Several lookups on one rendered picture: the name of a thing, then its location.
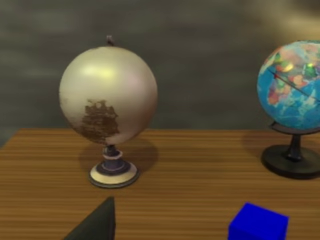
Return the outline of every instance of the dark background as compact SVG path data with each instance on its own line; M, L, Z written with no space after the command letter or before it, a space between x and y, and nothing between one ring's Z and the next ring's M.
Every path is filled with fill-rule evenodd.
M152 68L151 127L264 129L256 82L278 46L320 39L318 0L0 0L0 145L18 128L67 127L68 64L106 44Z

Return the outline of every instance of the ship drawing on globe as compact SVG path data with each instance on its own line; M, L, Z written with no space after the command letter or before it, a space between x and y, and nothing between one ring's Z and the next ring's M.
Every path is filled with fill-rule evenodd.
M260 69L261 106L287 128L320 128L320 41L297 41L276 49Z

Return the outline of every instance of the wood grain surface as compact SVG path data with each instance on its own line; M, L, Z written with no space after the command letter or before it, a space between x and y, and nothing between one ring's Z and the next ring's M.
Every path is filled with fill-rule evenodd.
M132 186L92 186L102 147L71 129L22 129L0 150L0 239L61 240L115 196L117 240L226 240L245 202L290 216L288 240L320 239L320 180L267 171L272 131L147 130L119 145L142 171ZM320 136L303 145L319 151Z

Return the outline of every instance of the black globe base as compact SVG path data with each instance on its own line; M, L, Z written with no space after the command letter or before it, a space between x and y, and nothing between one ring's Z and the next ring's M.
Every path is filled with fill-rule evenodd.
M119 189L133 184L140 172L134 164L123 160L122 155L114 145L107 146L103 151L105 160L89 174L90 182L103 189Z
M262 154L262 164L271 172L290 179L309 180L320 177L320 155L301 147L303 135L320 132L320 128L297 130L273 123L271 129L292 135L290 145L274 145Z

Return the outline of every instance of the blue cube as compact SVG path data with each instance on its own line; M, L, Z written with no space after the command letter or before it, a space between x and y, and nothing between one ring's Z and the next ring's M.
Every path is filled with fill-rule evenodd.
M289 217L246 203L229 225L228 240L285 240Z

